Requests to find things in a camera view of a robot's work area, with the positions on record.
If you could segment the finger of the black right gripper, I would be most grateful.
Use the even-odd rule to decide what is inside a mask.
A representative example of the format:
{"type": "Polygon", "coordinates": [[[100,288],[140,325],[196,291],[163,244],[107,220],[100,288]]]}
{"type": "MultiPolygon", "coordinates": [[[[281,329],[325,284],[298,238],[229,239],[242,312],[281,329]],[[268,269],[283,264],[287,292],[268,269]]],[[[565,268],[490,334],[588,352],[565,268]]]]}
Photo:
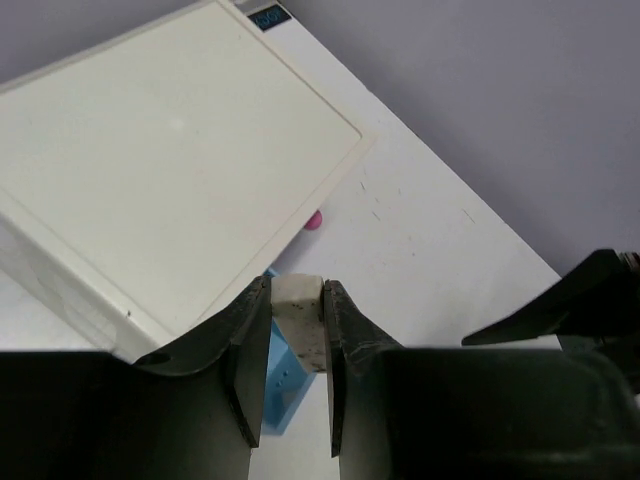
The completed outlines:
{"type": "Polygon", "coordinates": [[[638,330],[639,254],[601,249],[520,309],[466,336],[462,344],[499,344],[550,335],[616,338],[638,330]]]}

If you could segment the pink drawer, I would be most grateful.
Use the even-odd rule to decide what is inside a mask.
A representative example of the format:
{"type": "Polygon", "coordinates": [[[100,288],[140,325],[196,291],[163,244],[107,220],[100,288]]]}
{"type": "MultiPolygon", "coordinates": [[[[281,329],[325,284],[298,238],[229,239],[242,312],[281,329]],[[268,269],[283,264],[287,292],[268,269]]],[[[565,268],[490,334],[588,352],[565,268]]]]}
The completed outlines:
{"type": "Polygon", "coordinates": [[[323,215],[320,210],[316,210],[311,218],[304,225],[307,231],[315,231],[321,227],[323,223],[323,215]]]}

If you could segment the light blue small drawer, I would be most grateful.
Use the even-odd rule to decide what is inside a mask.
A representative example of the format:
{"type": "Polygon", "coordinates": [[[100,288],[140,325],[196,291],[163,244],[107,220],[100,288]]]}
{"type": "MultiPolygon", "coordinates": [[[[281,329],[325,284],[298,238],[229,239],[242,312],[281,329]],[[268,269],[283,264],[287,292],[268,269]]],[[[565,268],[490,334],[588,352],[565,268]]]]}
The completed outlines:
{"type": "MultiPolygon", "coordinates": [[[[269,276],[272,280],[280,275],[270,272],[269,276]]],[[[262,419],[265,435],[285,432],[314,377],[315,373],[302,368],[273,319],[262,419]]]]}

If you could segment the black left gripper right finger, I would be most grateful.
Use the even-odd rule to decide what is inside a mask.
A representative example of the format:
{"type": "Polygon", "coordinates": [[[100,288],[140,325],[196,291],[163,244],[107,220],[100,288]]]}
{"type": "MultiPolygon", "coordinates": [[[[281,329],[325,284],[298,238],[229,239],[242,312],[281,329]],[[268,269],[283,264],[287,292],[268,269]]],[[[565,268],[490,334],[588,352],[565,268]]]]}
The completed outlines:
{"type": "Polygon", "coordinates": [[[639,409],[595,353],[407,348],[325,283],[331,454],[344,479],[635,479],[639,409]]]}

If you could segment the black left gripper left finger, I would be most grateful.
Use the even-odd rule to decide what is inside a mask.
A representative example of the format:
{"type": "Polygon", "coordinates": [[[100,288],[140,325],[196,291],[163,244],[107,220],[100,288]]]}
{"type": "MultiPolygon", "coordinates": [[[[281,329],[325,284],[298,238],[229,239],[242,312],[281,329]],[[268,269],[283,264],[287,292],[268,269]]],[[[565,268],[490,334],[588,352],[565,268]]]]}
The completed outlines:
{"type": "Polygon", "coordinates": [[[5,479],[244,479],[259,444],[271,281],[127,363],[98,351],[3,352],[5,479]]]}

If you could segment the white eraser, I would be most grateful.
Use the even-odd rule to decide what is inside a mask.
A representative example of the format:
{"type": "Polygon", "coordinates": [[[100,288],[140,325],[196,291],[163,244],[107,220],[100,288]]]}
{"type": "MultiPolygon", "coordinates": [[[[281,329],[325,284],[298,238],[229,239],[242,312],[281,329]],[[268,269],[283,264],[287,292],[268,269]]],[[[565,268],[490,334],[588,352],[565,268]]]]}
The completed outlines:
{"type": "Polygon", "coordinates": [[[307,373],[327,371],[323,288],[317,275],[294,273],[271,280],[273,318],[307,373]]]}

